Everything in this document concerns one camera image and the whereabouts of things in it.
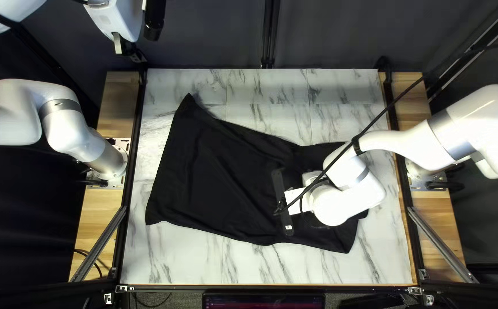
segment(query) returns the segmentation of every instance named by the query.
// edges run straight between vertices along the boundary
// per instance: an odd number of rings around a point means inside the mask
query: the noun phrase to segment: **table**
[[[417,79],[419,74],[416,73],[408,73],[408,74],[395,74],[394,75],[394,92],[400,91],[404,89],[407,85],[410,84],[411,81]],[[134,78],[133,73],[110,73],[108,74],[108,79],[106,83],[106,87],[104,90],[104,100],[102,104],[101,111],[101,122],[99,123],[98,130],[101,131],[103,135],[112,135],[114,137],[118,137],[116,133],[108,134],[109,132],[104,133],[106,129],[110,129],[112,126],[112,122],[115,122],[110,119],[119,118],[121,119],[121,123],[129,123],[131,121],[129,119],[128,111],[126,112],[123,109],[122,112],[117,110],[117,97],[118,97],[118,89],[119,85],[121,85],[124,89],[129,89],[127,91],[130,95],[124,97],[124,102],[121,104],[123,107],[128,101],[130,103],[131,111],[134,110],[134,102],[136,101],[136,80]],[[413,90],[409,95],[405,97],[402,102],[398,103],[398,118],[400,122],[400,127],[402,129],[407,128],[411,124],[416,124],[423,119],[425,116],[429,116],[429,109],[427,108],[426,97],[424,92],[424,86],[417,87]],[[458,233],[456,230],[456,225],[454,223],[454,217],[451,210],[451,203],[449,200],[448,193],[440,193],[434,192],[433,194],[420,194],[415,196],[415,205],[419,210],[423,211],[424,216],[430,220],[429,222],[433,227],[439,226],[440,230],[437,230],[438,234],[440,234],[443,239],[447,242],[447,244],[454,249],[455,252],[461,253],[460,250],[460,242],[458,241]],[[102,201],[101,206],[98,206],[97,203],[93,202],[95,200]],[[111,218],[117,207],[120,203],[120,196],[112,191],[100,191],[100,193],[88,193],[86,195],[85,204],[83,208],[82,219],[80,222],[80,232],[78,234],[78,244],[76,247],[78,249],[90,249],[98,235],[104,229],[107,224],[107,220]],[[427,242],[423,241],[423,255],[425,260],[425,265],[428,269],[428,272],[431,274],[433,279],[438,276],[444,276],[446,278],[453,278],[451,275],[451,271],[448,269],[447,265],[442,262],[441,256],[437,253],[433,252],[435,250],[427,247]],[[108,252],[108,247],[104,250],[101,255],[101,259],[105,263],[110,264],[110,260],[107,260],[106,252]],[[87,279],[94,278],[94,270],[91,271],[91,274]],[[408,284],[415,282],[415,274],[411,274],[411,282]]]

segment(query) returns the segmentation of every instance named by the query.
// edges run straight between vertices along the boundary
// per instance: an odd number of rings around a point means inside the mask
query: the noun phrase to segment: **gray wall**
[[[256,68],[264,2],[169,0],[160,40],[138,45],[154,67]],[[421,70],[497,7],[498,0],[284,0],[276,66],[370,68],[387,55],[397,70]],[[106,71],[132,67],[74,1],[48,0],[24,24],[97,104]]]

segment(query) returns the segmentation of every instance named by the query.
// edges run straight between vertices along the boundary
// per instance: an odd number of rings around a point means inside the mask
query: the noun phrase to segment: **metal mounting plate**
[[[112,139],[115,142],[114,147],[117,148],[119,150],[119,152],[122,153],[123,159],[125,160],[125,164],[126,164],[127,160],[128,160],[130,147],[131,147],[131,139],[130,138],[116,138],[116,137],[112,137]],[[115,177],[113,179],[109,179],[107,187],[88,185],[87,188],[88,189],[96,189],[96,190],[123,190],[123,187],[125,185],[125,173],[126,173],[126,169],[121,175],[118,175],[117,177]],[[97,173],[92,171],[92,170],[87,173],[87,179],[100,180]]]
[[[427,189],[426,183],[428,183],[428,182],[444,183],[447,181],[447,176],[445,175],[445,172],[438,172],[436,175],[434,175],[434,177],[435,178],[432,181],[423,181],[423,180],[418,179],[416,177],[413,177],[409,173],[407,173],[407,178],[409,179],[409,185],[410,185],[411,191],[445,191],[445,190],[447,190],[446,188]]]

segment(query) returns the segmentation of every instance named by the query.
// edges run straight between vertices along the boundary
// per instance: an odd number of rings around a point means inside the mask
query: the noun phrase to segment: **black curtain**
[[[10,31],[0,35],[5,78],[60,84]],[[84,194],[74,183],[81,177],[78,165],[51,150],[44,137],[34,146],[0,147],[0,288],[69,279]]]

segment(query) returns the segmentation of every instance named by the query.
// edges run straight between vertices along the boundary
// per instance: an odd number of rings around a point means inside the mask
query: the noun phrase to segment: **power cord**
[[[85,250],[85,249],[75,249],[75,250],[81,251],[81,252],[83,252],[85,254],[89,254],[89,252],[87,250]],[[110,267],[108,265],[106,265],[104,262],[102,262],[102,260],[100,259],[100,257],[97,257],[96,260],[98,262],[100,262],[100,264],[102,265],[102,267],[104,267],[106,270],[110,270]]]
[[[413,89],[418,84],[420,84],[420,82],[423,81],[424,78],[429,77],[432,73],[434,73],[435,71],[437,71],[439,68],[442,68],[448,62],[453,62],[453,61],[458,60],[458,59],[460,59],[462,57],[469,56],[469,55],[472,55],[472,54],[477,54],[477,53],[480,53],[482,51],[486,51],[486,50],[489,50],[489,49],[495,49],[495,48],[498,48],[498,44],[476,48],[476,49],[473,49],[471,51],[467,51],[467,52],[464,52],[464,53],[457,54],[456,56],[448,57],[447,59],[445,59],[444,61],[442,61],[440,64],[438,64],[436,67],[434,67],[430,72],[428,72],[426,74],[423,74],[423,76],[421,78],[419,78],[419,79],[417,79],[417,81],[413,82],[409,87],[407,87],[407,89],[405,89],[392,102],[390,102],[390,104],[388,104],[378,115],[376,115],[376,117],[373,118],[373,120],[371,120],[371,122],[365,127],[365,129],[363,129],[360,133],[358,133],[356,136],[354,136],[352,138],[352,140],[348,143],[348,145],[346,145],[346,147],[344,149],[342,149],[342,151],[335,157],[335,159],[333,159],[333,161],[331,161],[331,163],[329,163],[329,165],[327,165],[323,169],[323,171],[316,177],[316,179],[314,179],[314,181],[312,181],[312,183],[309,186],[307,186],[306,188],[304,188],[304,190],[294,200],[292,200],[289,204],[287,204],[287,206],[285,206],[283,208],[279,208],[279,207],[276,208],[276,210],[273,212],[273,214],[274,215],[279,215],[281,212],[286,211],[289,207],[291,207],[294,203],[296,203],[297,200],[300,200],[308,191],[310,191],[310,189],[315,184],[317,184],[318,181],[321,180],[321,178],[331,168],[331,166],[333,166],[336,163],[336,161],[338,161],[342,157],[342,155],[345,154],[346,151],[348,151],[348,149],[350,149],[350,147],[352,147],[352,145],[354,145],[354,142],[357,142],[357,140],[360,137],[362,137],[365,133],[367,133],[367,131],[369,129],[371,129],[371,127],[373,126],[373,124],[375,124],[380,119],[380,117],[384,116],[384,114],[386,114],[386,112],[388,112],[392,107],[394,107],[394,105],[396,104],[396,102],[398,102],[404,95],[406,95],[409,91],[411,91],[411,89]]]
[[[145,307],[147,307],[147,308],[157,308],[157,307],[159,307],[159,306],[163,305],[163,304],[164,304],[167,300],[169,300],[169,298],[171,297],[172,293],[169,293],[169,295],[167,295],[167,297],[165,298],[165,300],[163,300],[162,302],[160,302],[160,303],[159,303],[159,304],[157,304],[157,305],[146,305],[146,304],[144,304],[142,301],[140,301],[140,300],[138,299],[138,296],[136,296],[136,293],[132,293],[132,295],[133,295],[133,296],[134,296],[134,298],[135,298],[135,306],[136,306],[136,309],[138,309],[138,304],[143,305],[143,306],[145,306]]]
[[[81,254],[82,256],[85,256],[85,257],[87,257],[87,255],[88,255],[88,254],[82,252],[79,249],[74,249],[74,252],[75,253],[79,253],[79,254]],[[98,266],[98,264],[96,262],[94,263],[94,266],[96,267],[96,270],[98,270],[98,274],[100,275],[100,278],[103,278],[104,276],[102,276],[102,271],[100,270],[100,267]]]

